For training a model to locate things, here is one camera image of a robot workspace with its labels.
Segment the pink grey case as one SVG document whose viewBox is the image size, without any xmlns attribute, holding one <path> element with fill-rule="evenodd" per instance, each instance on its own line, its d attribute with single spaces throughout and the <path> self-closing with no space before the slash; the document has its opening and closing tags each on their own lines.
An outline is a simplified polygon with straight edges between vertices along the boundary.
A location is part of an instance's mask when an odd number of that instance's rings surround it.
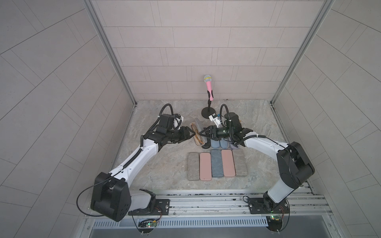
<svg viewBox="0 0 381 238">
<path fill-rule="evenodd" d="M 226 178 L 232 178 L 236 176 L 233 153 L 231 150 L 221 150 L 223 174 Z"/>
</svg>

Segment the clear case pink glasses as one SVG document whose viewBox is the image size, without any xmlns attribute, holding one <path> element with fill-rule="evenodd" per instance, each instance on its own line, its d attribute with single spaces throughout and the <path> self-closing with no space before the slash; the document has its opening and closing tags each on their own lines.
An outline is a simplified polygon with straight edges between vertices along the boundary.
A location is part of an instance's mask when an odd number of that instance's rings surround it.
<svg viewBox="0 0 381 238">
<path fill-rule="evenodd" d="M 211 148 L 218 149 L 220 148 L 220 142 L 219 140 L 211 140 L 210 141 Z"/>
</svg>

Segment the grey purple glasses case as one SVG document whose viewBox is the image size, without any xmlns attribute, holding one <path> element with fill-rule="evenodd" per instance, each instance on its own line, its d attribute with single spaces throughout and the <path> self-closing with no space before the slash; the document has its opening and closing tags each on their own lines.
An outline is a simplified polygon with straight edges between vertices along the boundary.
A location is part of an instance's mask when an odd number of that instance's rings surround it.
<svg viewBox="0 0 381 238">
<path fill-rule="evenodd" d="M 229 143 L 231 149 L 239 149 L 239 146 L 235 145 L 234 143 Z"/>
</svg>

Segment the blue case beige lining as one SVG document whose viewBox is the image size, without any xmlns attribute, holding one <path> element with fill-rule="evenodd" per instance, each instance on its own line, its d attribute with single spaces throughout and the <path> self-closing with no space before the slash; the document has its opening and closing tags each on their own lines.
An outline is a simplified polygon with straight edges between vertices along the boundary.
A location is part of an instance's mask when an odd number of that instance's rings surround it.
<svg viewBox="0 0 381 238">
<path fill-rule="evenodd" d="M 220 140 L 219 144 L 222 149 L 229 149 L 230 147 L 229 142 L 225 139 Z"/>
</svg>

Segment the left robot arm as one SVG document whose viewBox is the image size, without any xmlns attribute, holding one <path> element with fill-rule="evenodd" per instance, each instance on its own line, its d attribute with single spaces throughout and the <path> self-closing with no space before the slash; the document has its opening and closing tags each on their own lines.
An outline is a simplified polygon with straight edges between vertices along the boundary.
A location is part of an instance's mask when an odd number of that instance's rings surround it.
<svg viewBox="0 0 381 238">
<path fill-rule="evenodd" d="M 182 143 L 195 132 L 182 125 L 184 118 L 171 111 L 171 104 L 162 107 L 156 121 L 140 137 L 140 145 L 119 166 L 108 173 L 101 172 L 90 186 L 90 208 L 98 217 L 121 221 L 128 213 L 152 214 L 156 211 L 156 195 L 146 189 L 131 191 L 130 186 L 145 164 L 167 144 Z"/>
</svg>

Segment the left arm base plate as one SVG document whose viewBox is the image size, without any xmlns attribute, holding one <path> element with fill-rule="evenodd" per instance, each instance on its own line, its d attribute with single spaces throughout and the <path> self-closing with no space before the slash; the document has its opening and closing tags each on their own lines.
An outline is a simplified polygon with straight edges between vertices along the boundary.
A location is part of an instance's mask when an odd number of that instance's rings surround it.
<svg viewBox="0 0 381 238">
<path fill-rule="evenodd" d="M 160 216 L 168 215 L 170 208 L 169 199 L 156 199 L 153 203 L 149 203 L 148 207 L 145 209 L 137 209 L 134 211 L 128 212 L 129 216 Z"/>
</svg>

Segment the brown black glasses case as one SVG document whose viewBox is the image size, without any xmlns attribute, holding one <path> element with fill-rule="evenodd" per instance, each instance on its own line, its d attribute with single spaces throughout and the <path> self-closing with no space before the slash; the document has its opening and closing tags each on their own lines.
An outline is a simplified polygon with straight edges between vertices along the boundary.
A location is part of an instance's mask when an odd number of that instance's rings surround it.
<svg viewBox="0 0 381 238">
<path fill-rule="evenodd" d="M 211 147 L 210 141 L 201 146 L 203 149 L 209 149 Z"/>
</svg>

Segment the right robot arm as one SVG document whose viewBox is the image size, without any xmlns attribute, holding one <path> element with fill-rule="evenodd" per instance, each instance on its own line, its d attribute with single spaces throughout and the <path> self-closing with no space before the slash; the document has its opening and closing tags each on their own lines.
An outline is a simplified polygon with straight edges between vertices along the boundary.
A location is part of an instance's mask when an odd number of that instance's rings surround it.
<svg viewBox="0 0 381 238">
<path fill-rule="evenodd" d="M 220 116 L 212 117 L 212 120 L 215 125 L 200 131 L 200 136 L 210 140 L 227 139 L 234 146 L 255 149 L 277 161 L 280 179 L 264 193 L 263 202 L 260 203 L 266 212 L 272 213 L 315 173 L 315 168 L 299 143 L 277 142 L 242 127 L 239 116 L 230 112 L 226 104 L 221 105 Z"/>
</svg>

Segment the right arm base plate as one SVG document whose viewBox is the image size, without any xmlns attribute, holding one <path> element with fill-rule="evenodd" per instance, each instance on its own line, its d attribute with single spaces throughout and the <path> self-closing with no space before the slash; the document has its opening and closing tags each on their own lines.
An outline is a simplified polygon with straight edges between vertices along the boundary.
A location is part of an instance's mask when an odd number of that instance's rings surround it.
<svg viewBox="0 0 381 238">
<path fill-rule="evenodd" d="M 247 197 L 243 199 L 247 203 L 251 214 L 286 214 L 290 212 L 290 205 L 285 198 L 279 203 L 274 203 L 270 199 L 259 197 Z"/>
</svg>

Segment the mint case yellow glasses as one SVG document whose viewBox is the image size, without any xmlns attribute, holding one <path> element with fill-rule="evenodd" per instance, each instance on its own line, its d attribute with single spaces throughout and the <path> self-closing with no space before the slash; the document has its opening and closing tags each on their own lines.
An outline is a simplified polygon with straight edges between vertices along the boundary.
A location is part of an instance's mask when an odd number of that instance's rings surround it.
<svg viewBox="0 0 381 238">
<path fill-rule="evenodd" d="M 199 153 L 191 152 L 188 154 L 188 180 L 200 180 Z"/>
</svg>

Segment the beige case with glasses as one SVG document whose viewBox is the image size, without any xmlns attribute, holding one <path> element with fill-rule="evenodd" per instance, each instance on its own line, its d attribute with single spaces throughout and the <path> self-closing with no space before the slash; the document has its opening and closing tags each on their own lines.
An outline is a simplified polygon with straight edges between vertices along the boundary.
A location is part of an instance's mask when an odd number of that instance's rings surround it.
<svg viewBox="0 0 381 238">
<path fill-rule="evenodd" d="M 191 130 L 195 133 L 194 135 L 194 141 L 197 146 L 204 146 L 205 145 L 205 140 L 204 138 L 199 134 L 200 131 L 202 131 L 201 127 L 197 122 L 192 122 L 190 123 L 190 128 Z"/>
</svg>

